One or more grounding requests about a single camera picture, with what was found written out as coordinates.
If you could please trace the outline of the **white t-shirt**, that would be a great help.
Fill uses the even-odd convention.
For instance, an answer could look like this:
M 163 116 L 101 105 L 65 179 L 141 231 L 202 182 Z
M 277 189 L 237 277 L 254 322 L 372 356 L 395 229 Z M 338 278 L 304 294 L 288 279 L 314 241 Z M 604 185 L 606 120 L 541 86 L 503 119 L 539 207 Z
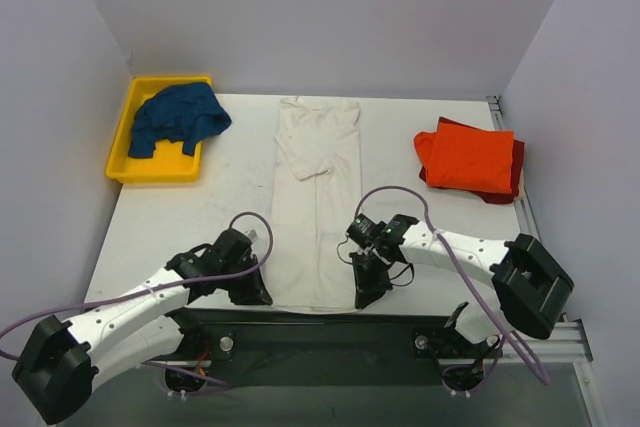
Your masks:
M 352 100 L 281 102 L 270 218 L 274 247 L 263 269 L 279 310 L 355 309 L 353 268 L 337 248 L 362 197 L 359 115 Z

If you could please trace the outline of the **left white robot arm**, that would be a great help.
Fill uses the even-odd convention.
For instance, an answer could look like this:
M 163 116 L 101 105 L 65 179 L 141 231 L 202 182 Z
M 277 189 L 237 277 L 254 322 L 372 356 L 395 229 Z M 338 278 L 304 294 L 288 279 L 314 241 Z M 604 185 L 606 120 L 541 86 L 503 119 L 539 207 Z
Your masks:
M 124 295 L 83 308 L 65 320 L 48 314 L 33 328 L 12 371 L 22 392 L 48 425 L 76 413 L 99 386 L 158 356 L 195 356 L 201 332 L 179 324 L 189 304 L 218 289 L 255 280 L 256 234 L 224 230 L 172 258 Z

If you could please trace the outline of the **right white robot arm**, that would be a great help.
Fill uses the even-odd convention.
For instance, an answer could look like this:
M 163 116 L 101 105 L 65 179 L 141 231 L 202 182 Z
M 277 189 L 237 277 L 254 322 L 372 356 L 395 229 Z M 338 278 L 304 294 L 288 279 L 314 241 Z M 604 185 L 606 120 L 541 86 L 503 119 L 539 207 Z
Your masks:
M 364 215 L 346 230 L 358 250 L 349 254 L 355 277 L 355 308 L 364 309 L 392 289 L 389 269 L 403 264 L 458 273 L 465 283 L 491 287 L 495 299 L 462 303 L 443 330 L 448 351 L 465 355 L 489 337 L 509 330 L 546 340 L 565 310 L 574 282 L 533 236 L 491 240 L 431 229 L 397 215 L 374 223 Z

